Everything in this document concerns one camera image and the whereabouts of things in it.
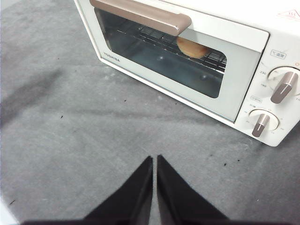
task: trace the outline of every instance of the temperature dial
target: temperature dial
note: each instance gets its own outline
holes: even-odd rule
[[[268,76],[270,87],[274,90],[271,101],[275,104],[291,92],[292,95],[300,94],[300,70],[292,67],[274,69]]]
[[[279,125],[279,120],[272,113],[256,109],[249,114],[251,123],[254,125],[252,135],[254,137],[260,137],[264,130],[275,130]]]

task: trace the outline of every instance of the toshiba logo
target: toshiba logo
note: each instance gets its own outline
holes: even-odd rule
[[[116,60],[116,61],[120,62],[120,60],[119,60],[118,58],[113,57],[113,56],[110,55],[110,54],[104,53],[104,55],[106,55],[107,57],[109,57],[109,58],[111,58],[111,59],[113,59],[113,60]]]

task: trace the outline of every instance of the oven handle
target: oven handle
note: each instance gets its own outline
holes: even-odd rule
[[[192,24],[189,16],[175,14],[132,0],[90,0],[92,6],[128,20],[178,36]]]

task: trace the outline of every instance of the glass window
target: glass window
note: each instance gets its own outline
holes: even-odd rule
[[[211,98],[219,96],[227,59],[217,50],[95,8],[112,52]]]

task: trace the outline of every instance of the wire rack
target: wire rack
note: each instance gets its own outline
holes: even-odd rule
[[[145,41],[152,45],[160,46],[166,51],[172,52],[178,56],[181,56],[187,60],[203,65],[207,68],[218,71],[224,74],[227,63],[225,55],[217,50],[210,49],[210,51],[200,59],[191,58],[183,54],[176,43],[174,36],[160,32],[153,28],[135,23],[130,20],[125,20],[117,28],[118,32],[131,35],[139,40]]]

